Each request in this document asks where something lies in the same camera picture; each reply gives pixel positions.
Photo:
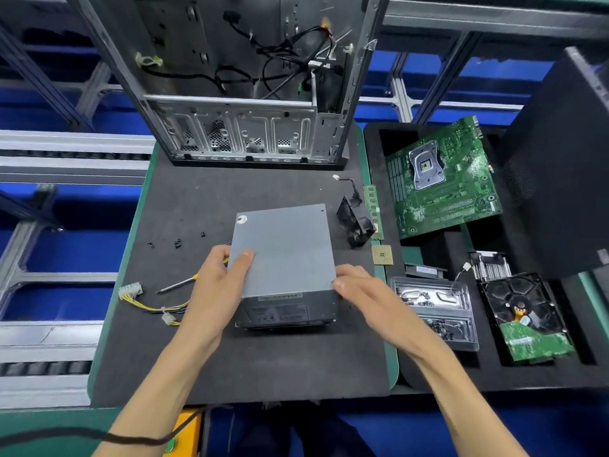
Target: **person's leg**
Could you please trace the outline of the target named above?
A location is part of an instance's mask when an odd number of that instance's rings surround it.
[[[290,423],[282,407],[262,412],[260,421],[245,434],[232,457],[287,457],[290,452]]]
[[[326,406],[310,401],[284,402],[305,457],[375,457],[355,427]]]

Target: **gray power supply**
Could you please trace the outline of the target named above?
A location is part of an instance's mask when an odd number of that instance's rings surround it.
[[[336,319],[339,296],[323,203],[238,213],[228,268],[256,254],[235,323],[244,328],[322,325]]]

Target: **clear plastic tray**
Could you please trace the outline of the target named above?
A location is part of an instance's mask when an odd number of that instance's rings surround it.
[[[461,282],[392,277],[390,287],[456,351],[478,351],[467,285]]]

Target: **hand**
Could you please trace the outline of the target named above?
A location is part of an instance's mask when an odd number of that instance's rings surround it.
[[[358,307],[368,325],[393,346],[414,357],[423,357],[428,347],[448,348],[394,291],[361,266],[341,264],[336,275],[334,290]]]
[[[229,253],[229,245],[211,249],[199,269],[186,313],[175,334],[182,345],[194,347],[207,356],[217,349],[222,330],[239,306],[243,281],[254,260],[254,252],[245,250],[226,271],[222,262]]]

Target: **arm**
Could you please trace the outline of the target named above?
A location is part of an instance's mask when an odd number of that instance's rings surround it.
[[[227,273],[222,261],[229,252],[227,245],[212,248],[199,270],[179,329],[112,424],[112,433],[162,438],[174,429],[199,370],[217,349],[222,330],[241,301],[253,252],[242,253]],[[164,449],[165,446],[120,446],[102,442],[93,455],[160,457]]]
[[[406,352],[421,369],[461,457],[526,457],[446,343],[380,279],[361,266],[344,264],[334,289],[357,306],[385,340]]]

